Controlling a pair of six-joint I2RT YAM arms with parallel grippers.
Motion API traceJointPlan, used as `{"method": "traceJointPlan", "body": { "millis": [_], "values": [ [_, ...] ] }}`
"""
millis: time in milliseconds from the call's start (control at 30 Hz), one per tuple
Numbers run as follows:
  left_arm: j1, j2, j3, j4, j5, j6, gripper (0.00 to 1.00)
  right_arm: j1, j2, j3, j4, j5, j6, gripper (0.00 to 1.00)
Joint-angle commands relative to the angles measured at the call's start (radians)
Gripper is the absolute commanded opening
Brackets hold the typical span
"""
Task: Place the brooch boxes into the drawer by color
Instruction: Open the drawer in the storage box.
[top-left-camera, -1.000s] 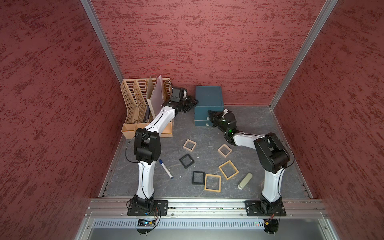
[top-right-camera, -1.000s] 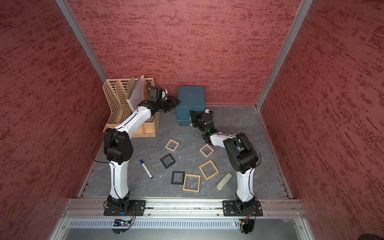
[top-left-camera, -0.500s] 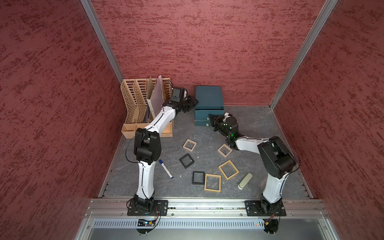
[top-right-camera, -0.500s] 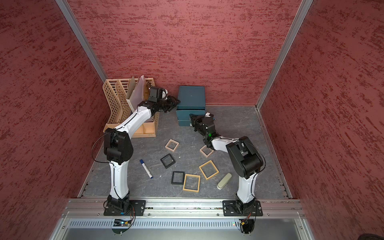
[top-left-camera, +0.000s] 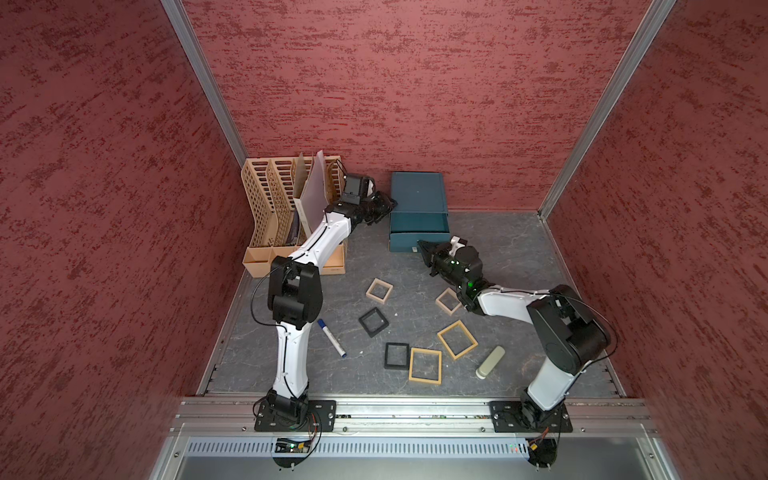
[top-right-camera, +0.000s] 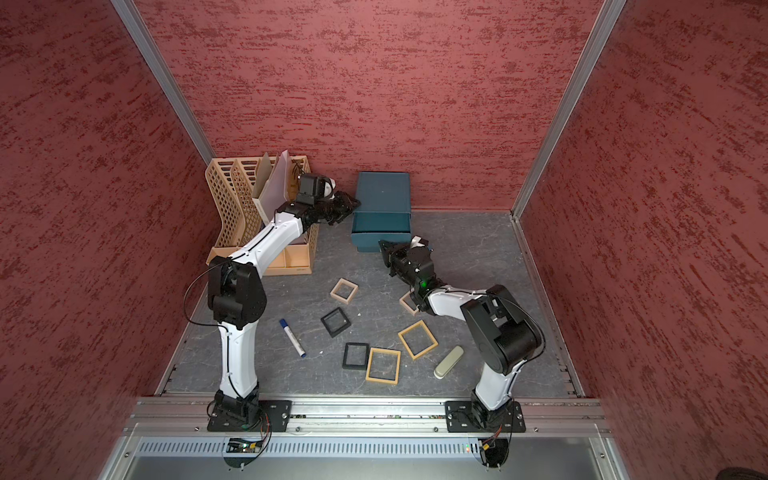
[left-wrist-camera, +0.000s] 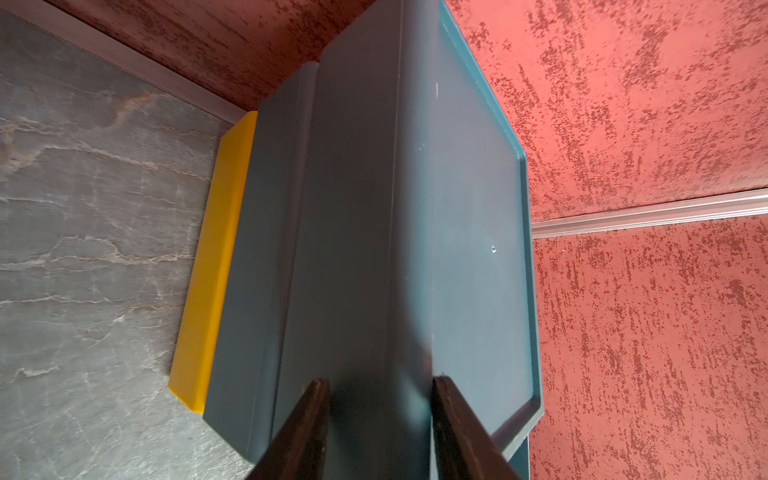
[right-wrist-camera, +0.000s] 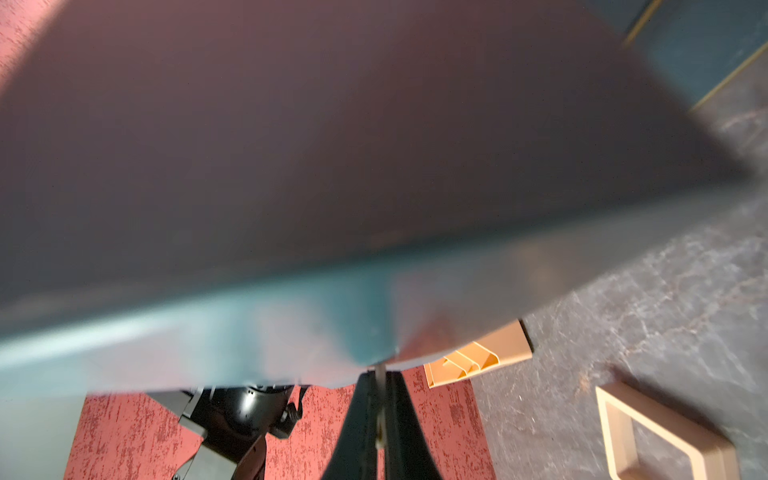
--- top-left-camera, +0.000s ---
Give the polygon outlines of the teal top drawer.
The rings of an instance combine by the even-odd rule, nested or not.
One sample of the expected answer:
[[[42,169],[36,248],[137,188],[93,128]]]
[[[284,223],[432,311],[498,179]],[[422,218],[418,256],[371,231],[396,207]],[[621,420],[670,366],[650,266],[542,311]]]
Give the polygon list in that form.
[[[418,251],[421,240],[435,243],[451,238],[448,215],[444,213],[397,213],[390,217],[389,250],[396,253]]]

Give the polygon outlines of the small beige brooch box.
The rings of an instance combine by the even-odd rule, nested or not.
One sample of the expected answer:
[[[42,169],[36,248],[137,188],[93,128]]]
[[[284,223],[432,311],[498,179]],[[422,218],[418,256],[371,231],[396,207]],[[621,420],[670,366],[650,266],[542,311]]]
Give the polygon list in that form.
[[[374,278],[366,290],[365,296],[379,304],[385,304],[389,299],[394,286],[379,278]]]
[[[452,288],[446,288],[436,299],[436,305],[446,314],[452,316],[461,307],[462,303],[458,299],[456,292]]]

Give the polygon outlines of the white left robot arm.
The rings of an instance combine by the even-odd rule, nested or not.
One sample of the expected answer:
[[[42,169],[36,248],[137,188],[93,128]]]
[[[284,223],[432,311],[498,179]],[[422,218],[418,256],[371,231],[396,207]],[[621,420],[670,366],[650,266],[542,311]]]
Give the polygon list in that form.
[[[277,256],[269,275],[267,306],[277,329],[277,372],[267,403],[283,419],[300,424],[308,411],[309,334],[323,305],[321,270],[361,223],[381,221],[397,206],[376,191],[325,208],[318,228],[288,257]]]

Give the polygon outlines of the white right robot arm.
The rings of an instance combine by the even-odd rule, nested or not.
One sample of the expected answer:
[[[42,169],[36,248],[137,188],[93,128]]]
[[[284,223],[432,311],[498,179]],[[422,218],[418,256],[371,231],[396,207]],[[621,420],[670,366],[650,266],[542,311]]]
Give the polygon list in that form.
[[[534,327],[546,360],[521,395],[519,415],[529,426],[559,407],[578,376],[611,344],[611,334],[597,312],[567,285],[550,290],[497,285],[484,277],[475,247],[456,236],[442,243],[419,240],[417,248],[430,275],[451,285],[467,311]]]

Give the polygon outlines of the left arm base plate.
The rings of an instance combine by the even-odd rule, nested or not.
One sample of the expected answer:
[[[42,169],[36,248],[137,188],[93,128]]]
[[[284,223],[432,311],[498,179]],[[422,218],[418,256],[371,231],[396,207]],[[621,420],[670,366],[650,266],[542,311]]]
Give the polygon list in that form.
[[[322,433],[334,430],[335,400],[263,399],[254,406],[256,432]]]

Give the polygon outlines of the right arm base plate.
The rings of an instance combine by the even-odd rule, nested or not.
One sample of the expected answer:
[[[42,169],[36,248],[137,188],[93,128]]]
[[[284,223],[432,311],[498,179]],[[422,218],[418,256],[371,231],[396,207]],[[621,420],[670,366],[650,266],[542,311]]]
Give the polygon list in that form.
[[[532,401],[491,401],[490,418],[496,433],[572,433],[573,426],[565,403],[542,410]]]

